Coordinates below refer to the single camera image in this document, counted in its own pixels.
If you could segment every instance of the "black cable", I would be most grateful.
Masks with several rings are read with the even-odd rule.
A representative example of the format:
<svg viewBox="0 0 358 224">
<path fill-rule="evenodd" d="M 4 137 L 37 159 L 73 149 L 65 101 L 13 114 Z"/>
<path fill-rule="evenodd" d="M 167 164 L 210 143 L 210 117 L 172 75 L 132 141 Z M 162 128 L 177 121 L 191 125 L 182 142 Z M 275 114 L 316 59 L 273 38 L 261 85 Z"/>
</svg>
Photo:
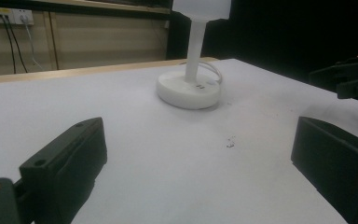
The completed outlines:
<svg viewBox="0 0 358 224">
<path fill-rule="evenodd" d="M 21 50 L 20 50 L 20 47 L 19 47 L 19 43 L 17 42 L 17 38 L 16 38 L 16 36 L 14 35 L 13 28 L 11 27 L 10 20 L 8 19 L 8 16 L 6 16 L 6 19 L 7 19 L 7 21 L 8 21 L 8 28 L 10 28 L 10 31 L 11 31 L 11 33 L 13 34 L 14 41 L 16 42 L 16 45 L 17 45 L 17 50 L 19 51 L 19 55 L 20 55 L 20 60 L 21 60 L 21 63 L 22 63 L 22 67 L 24 67 L 25 73 L 28 73 L 27 68 L 25 67 L 24 61 L 22 60 Z"/>
<path fill-rule="evenodd" d="M 13 68 L 14 68 L 14 74 L 16 74 L 16 61 L 14 60 L 14 50 L 13 50 L 13 44 L 11 43 L 11 37 L 10 37 L 10 34 L 8 33 L 8 29 L 7 29 L 7 24 L 6 24 L 6 20 L 5 18 L 0 15 L 0 18 L 2 19 L 2 21 L 4 21 L 4 25 L 5 25 L 5 28 L 7 30 L 7 37 L 8 37 L 8 41 L 10 41 L 10 47 L 11 47 L 11 58 L 13 60 Z"/>
</svg>

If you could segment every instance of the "power outlet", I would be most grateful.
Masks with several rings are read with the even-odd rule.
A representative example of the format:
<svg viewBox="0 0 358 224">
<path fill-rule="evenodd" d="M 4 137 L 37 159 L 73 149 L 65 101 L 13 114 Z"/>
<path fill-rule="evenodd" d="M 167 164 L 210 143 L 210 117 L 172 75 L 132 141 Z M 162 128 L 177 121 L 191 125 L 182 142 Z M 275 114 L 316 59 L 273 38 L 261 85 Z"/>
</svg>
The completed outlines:
<svg viewBox="0 0 358 224">
<path fill-rule="evenodd" d="M 11 8 L 0 7 L 0 24 L 4 23 L 2 17 L 8 18 L 11 24 L 16 24 Z"/>
<path fill-rule="evenodd" d="M 28 25 L 34 25 L 34 17 L 32 15 L 32 10 L 13 8 L 12 11 L 16 24 L 24 24 L 23 19 L 26 19 L 28 21 Z"/>
</svg>

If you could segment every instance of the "dark background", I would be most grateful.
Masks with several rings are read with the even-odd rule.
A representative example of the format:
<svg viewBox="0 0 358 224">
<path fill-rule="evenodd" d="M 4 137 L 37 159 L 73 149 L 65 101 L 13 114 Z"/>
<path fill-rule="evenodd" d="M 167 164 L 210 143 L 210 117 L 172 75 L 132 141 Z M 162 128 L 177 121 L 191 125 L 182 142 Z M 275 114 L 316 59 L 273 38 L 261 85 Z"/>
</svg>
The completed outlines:
<svg viewBox="0 0 358 224">
<path fill-rule="evenodd" d="M 185 58 L 190 20 L 171 15 L 168 59 Z M 202 56 L 235 58 L 308 83 L 308 73 L 358 55 L 358 1 L 232 0 L 208 22 Z"/>
</svg>

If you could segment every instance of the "white table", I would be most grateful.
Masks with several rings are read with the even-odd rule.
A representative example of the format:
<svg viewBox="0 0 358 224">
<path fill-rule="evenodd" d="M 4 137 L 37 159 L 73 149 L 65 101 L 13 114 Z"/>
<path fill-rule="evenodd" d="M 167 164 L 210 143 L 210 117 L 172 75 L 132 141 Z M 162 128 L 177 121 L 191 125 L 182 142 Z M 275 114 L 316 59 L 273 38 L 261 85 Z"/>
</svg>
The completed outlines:
<svg viewBox="0 0 358 224">
<path fill-rule="evenodd" d="M 0 177 L 73 124 L 104 122 L 108 163 L 73 223 L 346 223 L 290 160 L 299 116 L 358 136 L 358 102 L 236 60 L 218 106 L 156 94 L 161 66 L 0 83 Z"/>
</svg>

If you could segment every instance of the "white base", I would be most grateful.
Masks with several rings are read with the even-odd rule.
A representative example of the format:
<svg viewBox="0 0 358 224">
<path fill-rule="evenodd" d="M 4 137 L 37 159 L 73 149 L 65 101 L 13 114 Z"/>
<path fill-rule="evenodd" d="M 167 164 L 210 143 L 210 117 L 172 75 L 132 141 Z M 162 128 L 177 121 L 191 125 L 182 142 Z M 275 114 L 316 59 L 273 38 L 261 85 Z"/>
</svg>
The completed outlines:
<svg viewBox="0 0 358 224">
<path fill-rule="evenodd" d="M 220 86 L 205 75 L 197 75 L 197 83 L 187 83 L 185 72 L 169 72 L 159 76 L 157 93 L 170 105 L 184 109 L 202 109 L 219 101 Z"/>
</svg>

